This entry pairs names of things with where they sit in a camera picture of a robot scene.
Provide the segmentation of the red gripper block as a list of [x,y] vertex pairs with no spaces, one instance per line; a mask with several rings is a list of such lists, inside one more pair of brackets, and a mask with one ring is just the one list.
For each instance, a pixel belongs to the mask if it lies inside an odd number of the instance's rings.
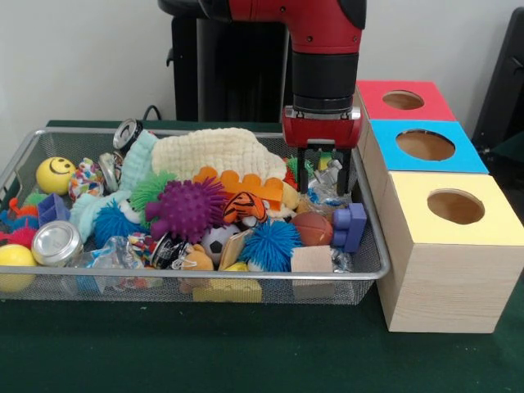
[[349,192],[351,148],[359,141],[361,120],[358,106],[333,114],[298,111],[293,106],[282,109],[284,139],[288,146],[297,147],[297,186],[300,193],[307,193],[309,185],[306,148],[317,145],[338,149],[342,168],[337,175],[337,194],[344,196]]

